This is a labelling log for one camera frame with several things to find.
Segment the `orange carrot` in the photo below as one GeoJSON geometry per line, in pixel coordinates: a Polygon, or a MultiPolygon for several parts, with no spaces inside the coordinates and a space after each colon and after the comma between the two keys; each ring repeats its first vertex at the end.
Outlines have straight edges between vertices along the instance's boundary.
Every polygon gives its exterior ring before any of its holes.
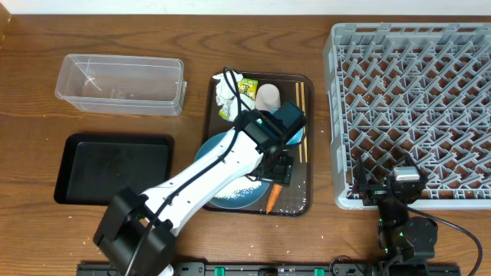
{"type": "Polygon", "coordinates": [[[269,199],[266,204],[266,213],[269,214],[275,207],[276,202],[278,201],[279,196],[282,192],[282,186],[279,184],[274,184],[272,186],[272,190],[269,195],[269,199]]]}

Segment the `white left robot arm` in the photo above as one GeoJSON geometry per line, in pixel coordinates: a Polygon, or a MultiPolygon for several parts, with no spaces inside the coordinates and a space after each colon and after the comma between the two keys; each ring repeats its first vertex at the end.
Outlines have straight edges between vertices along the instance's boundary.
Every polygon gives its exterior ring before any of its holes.
{"type": "Polygon", "coordinates": [[[172,179],[141,194],[125,188],[115,195],[94,244],[122,275],[172,275],[176,237],[220,190],[243,176],[290,183],[289,140],[305,124],[304,112],[291,101],[274,113],[242,111],[214,148],[172,179]]]}

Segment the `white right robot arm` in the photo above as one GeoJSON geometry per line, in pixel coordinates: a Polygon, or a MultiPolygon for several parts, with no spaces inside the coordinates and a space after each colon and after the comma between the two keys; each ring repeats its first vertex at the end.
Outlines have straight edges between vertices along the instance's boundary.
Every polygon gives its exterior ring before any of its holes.
{"type": "Polygon", "coordinates": [[[431,218],[411,217],[409,205],[420,198],[427,177],[408,155],[384,180],[370,184],[363,164],[356,165],[354,191],[365,206],[377,206],[379,246],[386,251],[373,275],[428,275],[427,261],[435,256],[438,226],[431,218]]]}

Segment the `dark blue plate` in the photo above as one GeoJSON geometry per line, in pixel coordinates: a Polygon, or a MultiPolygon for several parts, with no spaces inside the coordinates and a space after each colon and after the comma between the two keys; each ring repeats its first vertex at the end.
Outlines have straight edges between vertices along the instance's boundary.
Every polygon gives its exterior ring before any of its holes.
{"type": "Polygon", "coordinates": [[[242,209],[260,200],[269,186],[267,182],[251,181],[242,176],[218,192],[207,205],[220,209],[242,209]]]}

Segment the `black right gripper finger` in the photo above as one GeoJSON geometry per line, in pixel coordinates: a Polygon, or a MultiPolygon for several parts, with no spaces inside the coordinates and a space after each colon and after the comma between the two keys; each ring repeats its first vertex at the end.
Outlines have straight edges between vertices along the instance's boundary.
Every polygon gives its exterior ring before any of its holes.
{"type": "Polygon", "coordinates": [[[356,172],[357,173],[356,173],[352,191],[353,192],[366,191],[368,187],[367,174],[365,171],[363,159],[361,157],[359,157],[357,160],[356,172]]]}
{"type": "Polygon", "coordinates": [[[409,153],[404,154],[404,167],[415,167],[417,168],[417,164],[409,153]]]}

